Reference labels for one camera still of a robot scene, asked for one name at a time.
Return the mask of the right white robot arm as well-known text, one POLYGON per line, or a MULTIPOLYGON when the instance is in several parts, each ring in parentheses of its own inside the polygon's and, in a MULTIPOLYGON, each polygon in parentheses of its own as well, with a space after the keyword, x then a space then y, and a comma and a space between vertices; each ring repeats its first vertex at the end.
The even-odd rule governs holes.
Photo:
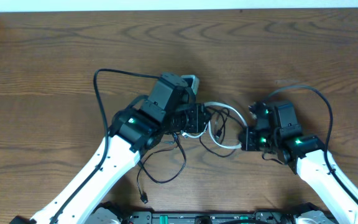
POLYGON ((239 134, 243 151, 272 154, 288 166, 324 202, 338 223, 358 223, 358 188, 339 168, 327 144, 305 135, 289 101, 249 106, 255 124, 239 134))

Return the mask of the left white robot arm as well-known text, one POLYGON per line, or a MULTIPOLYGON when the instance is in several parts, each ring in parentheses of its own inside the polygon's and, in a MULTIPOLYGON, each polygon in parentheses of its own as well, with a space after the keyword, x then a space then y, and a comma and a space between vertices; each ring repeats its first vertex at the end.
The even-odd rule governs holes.
POLYGON ((103 140, 73 180, 31 218, 12 223, 84 223, 114 184, 158 145, 166 134, 200 133, 210 114, 196 102, 195 75, 164 72, 150 95, 139 95, 107 123, 103 140))

